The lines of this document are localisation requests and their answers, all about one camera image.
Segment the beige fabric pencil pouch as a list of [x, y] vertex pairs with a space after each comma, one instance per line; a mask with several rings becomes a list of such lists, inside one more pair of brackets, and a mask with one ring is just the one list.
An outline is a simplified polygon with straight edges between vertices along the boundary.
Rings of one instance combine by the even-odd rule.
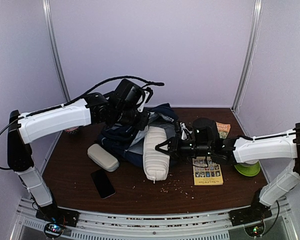
[[167, 140], [166, 131], [157, 126], [149, 126], [143, 141], [143, 171], [154, 184], [167, 179], [170, 156], [156, 150], [156, 146]]

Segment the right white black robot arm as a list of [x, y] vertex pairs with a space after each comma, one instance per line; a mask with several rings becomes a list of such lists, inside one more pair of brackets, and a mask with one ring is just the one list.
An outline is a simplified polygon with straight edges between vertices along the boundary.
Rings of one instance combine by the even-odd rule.
[[232, 225], [271, 217], [270, 207], [300, 183], [300, 123], [293, 129], [265, 135], [220, 138], [217, 123], [198, 118], [189, 133], [183, 123], [175, 124], [175, 136], [155, 146], [173, 158], [210, 157], [219, 165], [252, 165], [264, 159], [290, 159], [289, 165], [269, 184], [258, 189], [248, 207], [229, 212]]

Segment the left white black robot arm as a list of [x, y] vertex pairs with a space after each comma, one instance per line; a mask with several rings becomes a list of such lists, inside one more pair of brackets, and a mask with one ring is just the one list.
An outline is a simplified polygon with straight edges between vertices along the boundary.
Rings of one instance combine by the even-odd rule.
[[106, 94], [92, 88], [79, 97], [60, 105], [33, 111], [10, 113], [7, 133], [7, 163], [18, 174], [34, 197], [39, 210], [51, 222], [62, 218], [52, 192], [47, 187], [32, 159], [30, 143], [44, 136], [75, 127], [106, 123], [134, 126], [143, 130], [150, 113], [144, 105], [151, 98], [151, 82], [143, 80], [143, 87], [132, 80], [134, 76], [119, 76], [119, 85]]

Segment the navy blue student backpack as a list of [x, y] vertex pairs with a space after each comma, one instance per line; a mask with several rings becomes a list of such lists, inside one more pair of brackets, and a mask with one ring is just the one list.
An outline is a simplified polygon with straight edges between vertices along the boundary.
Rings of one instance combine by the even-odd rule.
[[176, 134], [174, 123], [179, 120], [179, 116], [169, 103], [147, 107], [146, 110], [149, 111], [150, 116], [144, 130], [120, 124], [115, 124], [113, 127], [105, 126], [94, 142], [114, 157], [142, 168], [144, 139], [147, 130], [150, 127], [159, 127], [164, 129], [167, 138], [171, 138]]

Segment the yellow paperback booklet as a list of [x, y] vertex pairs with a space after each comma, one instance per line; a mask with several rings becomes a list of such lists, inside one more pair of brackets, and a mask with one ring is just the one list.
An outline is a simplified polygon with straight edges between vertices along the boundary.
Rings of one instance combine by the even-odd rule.
[[221, 166], [207, 157], [192, 159], [193, 181], [195, 186], [221, 186], [224, 184]]

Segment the orange green paperback book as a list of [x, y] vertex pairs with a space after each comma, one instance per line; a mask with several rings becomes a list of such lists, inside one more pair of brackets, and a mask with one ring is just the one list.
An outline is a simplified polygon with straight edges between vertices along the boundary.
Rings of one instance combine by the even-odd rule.
[[218, 133], [219, 133], [219, 137], [221, 139], [226, 139], [227, 136], [230, 133], [231, 125], [230, 124], [216, 122], [216, 126], [217, 126], [217, 130], [218, 130]]

